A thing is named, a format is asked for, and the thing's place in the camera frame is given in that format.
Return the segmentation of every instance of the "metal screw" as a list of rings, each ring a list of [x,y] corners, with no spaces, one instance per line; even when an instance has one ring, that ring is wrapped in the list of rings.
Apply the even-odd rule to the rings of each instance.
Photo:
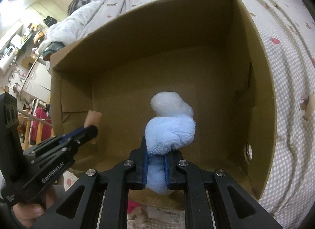
[[[226,175],[226,172],[223,169],[217,169],[215,171],[215,173],[219,176],[219,177],[224,177]]]
[[[89,177],[92,177],[96,174],[96,170],[91,168],[89,170],[86,171],[86,175],[89,176]]]
[[[126,167],[130,167],[130,166],[133,165],[133,161],[132,161],[132,160],[126,160],[125,163],[124,163],[124,165],[125,165]]]
[[[188,165],[188,161],[186,161],[186,160],[180,160],[180,161],[178,162],[178,165],[180,165],[180,166],[182,166],[182,167],[186,167],[186,166]]]

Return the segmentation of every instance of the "human hand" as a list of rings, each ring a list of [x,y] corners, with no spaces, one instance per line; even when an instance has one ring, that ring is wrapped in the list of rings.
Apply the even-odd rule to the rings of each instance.
[[[53,186],[51,186],[46,194],[46,208],[50,208],[57,198],[56,190]],[[18,203],[13,206],[13,212],[23,226],[30,228],[35,223],[35,218],[44,214],[45,210],[39,204],[26,205]]]

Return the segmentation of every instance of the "cardboard box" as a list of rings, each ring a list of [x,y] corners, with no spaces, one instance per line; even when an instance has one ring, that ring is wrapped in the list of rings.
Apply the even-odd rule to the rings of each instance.
[[[57,135],[81,127],[88,110],[103,113],[97,145],[81,147],[74,170],[104,171],[127,159],[155,116],[151,98],[174,91],[196,121],[183,157],[202,169],[222,168],[262,196],[274,155],[276,104],[263,43],[241,0],[159,0],[61,49],[51,63]],[[184,207],[180,191],[130,191],[130,198]]]

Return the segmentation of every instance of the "blue plush toy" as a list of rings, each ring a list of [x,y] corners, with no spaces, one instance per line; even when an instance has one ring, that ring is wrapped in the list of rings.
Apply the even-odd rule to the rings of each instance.
[[[151,100],[157,117],[145,128],[145,140],[149,155],[146,187],[160,194],[171,194],[166,187],[163,155],[190,144],[196,124],[193,110],[175,92],[160,92]]]

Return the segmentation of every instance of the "cardboard tube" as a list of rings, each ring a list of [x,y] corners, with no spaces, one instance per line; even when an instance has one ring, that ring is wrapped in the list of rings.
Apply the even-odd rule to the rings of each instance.
[[[101,118],[102,118],[101,113],[96,111],[89,111],[84,122],[84,127],[86,128],[88,126],[94,125],[97,128],[99,128]],[[96,138],[91,139],[89,143],[96,144]]]

